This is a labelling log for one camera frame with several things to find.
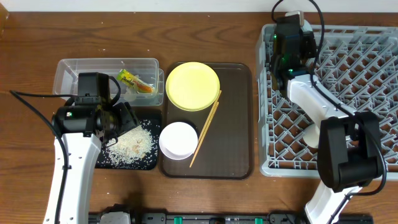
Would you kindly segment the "green orange snack wrapper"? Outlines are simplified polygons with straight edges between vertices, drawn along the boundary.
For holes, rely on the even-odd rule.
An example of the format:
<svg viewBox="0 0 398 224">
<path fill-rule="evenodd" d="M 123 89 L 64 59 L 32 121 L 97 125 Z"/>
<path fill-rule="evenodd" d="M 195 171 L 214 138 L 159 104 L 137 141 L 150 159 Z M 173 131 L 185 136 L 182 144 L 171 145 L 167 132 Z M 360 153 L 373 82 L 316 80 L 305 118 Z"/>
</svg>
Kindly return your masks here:
<svg viewBox="0 0 398 224">
<path fill-rule="evenodd" d="M 138 76 L 133 75 L 125 69 L 122 69 L 118 73 L 116 79 L 126 84 L 129 88 L 133 88 L 139 93 L 151 94 L 154 92 L 154 88 L 152 86 L 145 83 Z"/>
</svg>

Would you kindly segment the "white bowl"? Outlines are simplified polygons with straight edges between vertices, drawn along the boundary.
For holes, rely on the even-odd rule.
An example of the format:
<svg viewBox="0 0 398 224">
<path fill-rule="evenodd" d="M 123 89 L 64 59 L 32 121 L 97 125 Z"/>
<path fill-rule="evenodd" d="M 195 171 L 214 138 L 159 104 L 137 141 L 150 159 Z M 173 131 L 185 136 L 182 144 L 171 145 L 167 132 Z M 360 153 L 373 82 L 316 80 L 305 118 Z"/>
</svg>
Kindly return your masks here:
<svg viewBox="0 0 398 224">
<path fill-rule="evenodd" d="M 161 132 L 159 146 L 162 153 L 172 160 L 184 160 L 190 157 L 198 145 L 198 135 L 188 123 L 168 124 Z"/>
</svg>

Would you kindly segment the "white green cup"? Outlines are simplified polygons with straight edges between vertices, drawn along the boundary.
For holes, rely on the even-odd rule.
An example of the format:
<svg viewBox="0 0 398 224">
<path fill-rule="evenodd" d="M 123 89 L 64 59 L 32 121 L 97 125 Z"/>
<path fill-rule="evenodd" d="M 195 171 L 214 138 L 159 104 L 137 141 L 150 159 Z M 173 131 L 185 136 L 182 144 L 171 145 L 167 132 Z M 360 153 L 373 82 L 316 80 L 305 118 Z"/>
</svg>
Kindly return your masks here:
<svg viewBox="0 0 398 224">
<path fill-rule="evenodd" d="M 318 148 L 320 138 L 320 129 L 316 124 L 311 124 L 304 130 L 303 140 L 312 148 Z"/>
</svg>

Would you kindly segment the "yellow plate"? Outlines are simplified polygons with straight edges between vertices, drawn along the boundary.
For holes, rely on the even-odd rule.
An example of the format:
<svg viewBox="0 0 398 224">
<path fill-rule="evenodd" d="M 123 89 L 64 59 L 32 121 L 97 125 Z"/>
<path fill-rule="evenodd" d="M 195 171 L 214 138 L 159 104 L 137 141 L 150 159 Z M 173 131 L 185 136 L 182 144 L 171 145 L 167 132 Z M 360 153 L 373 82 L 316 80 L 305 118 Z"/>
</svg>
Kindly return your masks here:
<svg viewBox="0 0 398 224">
<path fill-rule="evenodd" d="M 169 101 L 185 111 L 200 111 L 212 105 L 220 94 L 220 79 L 209 66 L 185 62 L 169 73 L 165 90 Z"/>
</svg>

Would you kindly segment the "wooden chopstick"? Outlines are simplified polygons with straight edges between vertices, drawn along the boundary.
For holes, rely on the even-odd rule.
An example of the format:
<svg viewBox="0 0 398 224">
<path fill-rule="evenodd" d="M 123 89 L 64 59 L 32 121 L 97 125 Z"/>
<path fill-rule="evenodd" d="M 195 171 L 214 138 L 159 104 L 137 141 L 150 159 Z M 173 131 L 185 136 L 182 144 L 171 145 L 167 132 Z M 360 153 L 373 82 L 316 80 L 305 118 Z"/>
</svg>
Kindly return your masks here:
<svg viewBox="0 0 398 224">
<path fill-rule="evenodd" d="M 208 127 L 209 127 L 209 125 L 210 125 L 210 123 L 211 123 L 211 121 L 212 121 L 212 119 L 213 119 L 213 117 L 214 117 L 214 114 L 215 114 L 215 112 L 216 112 L 216 110 L 217 110 L 218 105 L 219 105 L 219 102 L 217 101 L 217 102 L 213 105 L 213 107 L 212 107 L 212 109 L 211 109 L 211 111 L 210 111 L 210 113 L 209 113 L 209 115 L 208 115 L 208 117 L 207 117 L 207 119 L 206 119 L 206 121 L 205 121 L 205 125 L 204 125 L 204 127 L 203 127 L 203 129 L 202 129 L 202 131 L 201 131 L 200 137 L 199 137 L 197 149 L 200 148 L 200 146 L 201 146 L 201 144 L 202 144 L 202 142 L 203 142 L 203 140 L 204 140 L 205 134 L 206 134 L 206 132 L 207 132 L 207 130 L 208 130 Z"/>
<path fill-rule="evenodd" d="M 201 148 L 201 145 L 202 145 L 202 143 L 203 143 L 203 141 L 204 141 L 204 139 L 205 139 L 205 136 L 206 136 L 206 134 L 207 134 L 207 132 L 208 132 L 208 129 L 209 129 L 209 127 L 210 127 L 210 124 L 211 124 L 211 122 L 212 122 L 212 120 L 213 120 L 213 117 L 214 117 L 214 115 L 215 115 L 215 113 L 216 113 L 216 110 L 218 109 L 218 105 L 219 105 L 219 101 L 218 101 L 218 100 L 219 100 L 219 98 L 220 98 L 220 96 L 221 96 L 221 93 L 222 93 L 222 91 L 220 90 L 219 93 L 218 93 L 218 96 L 216 97 L 215 102 L 213 103 L 213 106 L 212 106 L 212 108 L 211 108 L 211 110 L 210 110 L 210 113 L 209 113 L 209 115 L 208 115 L 208 117 L 207 117 L 207 119 L 206 119 L 206 121 L 205 121 L 204 127 L 203 127 L 203 129 L 202 129 L 202 131 L 201 131 L 201 133 L 200 133 L 199 139 L 198 139 L 197 148 L 196 148 L 196 150 L 195 150 L 195 153 L 194 153 L 194 155 L 193 155 L 193 158 L 192 158 L 192 161 L 191 161 L 191 163 L 190 163 L 190 165 L 189 165 L 189 168 L 191 168 L 192 165 L 193 165 L 193 163 L 195 162 L 195 159 L 196 159 L 196 157 L 197 157 L 197 154 L 198 154 L 198 152 L 199 152 L 199 150 L 200 150 L 200 148 Z"/>
</svg>

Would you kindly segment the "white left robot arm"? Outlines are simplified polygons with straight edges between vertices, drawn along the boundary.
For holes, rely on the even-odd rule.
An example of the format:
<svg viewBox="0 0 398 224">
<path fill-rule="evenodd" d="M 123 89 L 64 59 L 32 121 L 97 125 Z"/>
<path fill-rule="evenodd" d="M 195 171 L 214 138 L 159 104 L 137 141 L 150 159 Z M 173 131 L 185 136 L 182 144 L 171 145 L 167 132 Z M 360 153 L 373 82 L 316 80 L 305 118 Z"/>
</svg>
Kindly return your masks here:
<svg viewBox="0 0 398 224">
<path fill-rule="evenodd" d="M 52 118 L 55 165 L 44 223 L 88 223 L 93 173 L 103 145 L 139 125 L 129 103 L 63 106 Z"/>
</svg>

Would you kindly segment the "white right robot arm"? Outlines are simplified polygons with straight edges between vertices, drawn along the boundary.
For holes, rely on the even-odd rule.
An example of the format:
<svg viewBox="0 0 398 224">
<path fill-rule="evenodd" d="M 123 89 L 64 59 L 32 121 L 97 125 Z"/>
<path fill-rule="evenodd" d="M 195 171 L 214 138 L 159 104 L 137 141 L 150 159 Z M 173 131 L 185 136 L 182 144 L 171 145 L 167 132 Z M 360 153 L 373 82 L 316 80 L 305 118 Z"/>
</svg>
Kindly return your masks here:
<svg viewBox="0 0 398 224">
<path fill-rule="evenodd" d="M 333 96 L 307 68 L 303 59 L 318 58 L 320 46 L 312 31 L 277 29 L 273 35 L 271 76 L 283 96 L 313 121 L 305 142 L 318 148 L 320 184 L 305 206 L 307 223 L 335 223 L 354 196 L 379 193 L 385 183 L 363 192 L 373 179 L 386 178 L 378 120 L 372 112 L 357 112 Z"/>
</svg>

